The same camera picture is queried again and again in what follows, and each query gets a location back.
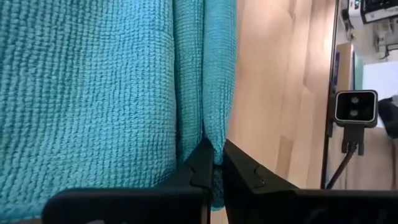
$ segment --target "wall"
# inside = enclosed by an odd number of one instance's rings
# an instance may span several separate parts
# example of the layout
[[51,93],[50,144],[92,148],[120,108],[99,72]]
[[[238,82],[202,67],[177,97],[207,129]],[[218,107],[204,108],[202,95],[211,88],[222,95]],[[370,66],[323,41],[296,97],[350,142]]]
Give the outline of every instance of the wall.
[[[376,90],[379,100],[398,94],[398,62],[365,65],[362,89]],[[383,127],[380,119],[377,126]]]

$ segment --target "microfiber towel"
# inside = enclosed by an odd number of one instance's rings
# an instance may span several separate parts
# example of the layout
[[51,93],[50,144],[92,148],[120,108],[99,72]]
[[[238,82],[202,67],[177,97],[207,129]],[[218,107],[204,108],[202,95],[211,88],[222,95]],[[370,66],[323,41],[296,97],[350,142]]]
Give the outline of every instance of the microfiber towel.
[[0,219],[175,170],[172,1],[0,1]]
[[[221,165],[235,86],[236,1],[175,0],[174,13],[177,158],[183,162],[204,135]],[[218,166],[214,178],[218,210],[224,205]]]
[[155,186],[204,136],[222,162],[232,0],[3,0],[0,11],[0,221],[37,218],[67,188]]

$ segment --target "black camera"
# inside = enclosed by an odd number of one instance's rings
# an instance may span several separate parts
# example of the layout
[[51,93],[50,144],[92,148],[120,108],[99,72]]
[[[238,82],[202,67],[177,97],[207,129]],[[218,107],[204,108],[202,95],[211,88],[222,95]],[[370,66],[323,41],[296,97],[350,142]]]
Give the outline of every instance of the black camera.
[[377,125],[377,92],[374,90],[340,91],[336,94],[335,122],[373,128]]

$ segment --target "white device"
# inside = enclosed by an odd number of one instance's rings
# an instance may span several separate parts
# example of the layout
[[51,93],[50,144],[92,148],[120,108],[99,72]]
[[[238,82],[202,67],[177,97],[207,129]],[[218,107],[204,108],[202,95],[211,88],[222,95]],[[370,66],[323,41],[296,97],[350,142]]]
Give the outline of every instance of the white device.
[[398,16],[398,6],[380,8],[376,11],[367,11],[365,0],[349,0],[349,21],[355,30],[363,28],[364,24],[378,21],[380,19]]
[[398,6],[390,7],[387,9],[379,9],[373,12],[364,13],[366,22],[374,22],[388,17],[398,16]]
[[361,0],[349,0],[348,4],[349,21],[354,30],[363,28],[364,22],[361,15]]

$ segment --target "wood grain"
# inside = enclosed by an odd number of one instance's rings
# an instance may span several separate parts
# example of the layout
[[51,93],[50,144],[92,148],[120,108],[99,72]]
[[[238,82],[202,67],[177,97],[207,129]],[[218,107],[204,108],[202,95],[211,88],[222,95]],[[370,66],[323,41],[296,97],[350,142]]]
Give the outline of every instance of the wood grain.
[[238,0],[238,5],[228,137],[294,184],[319,188],[335,1]]

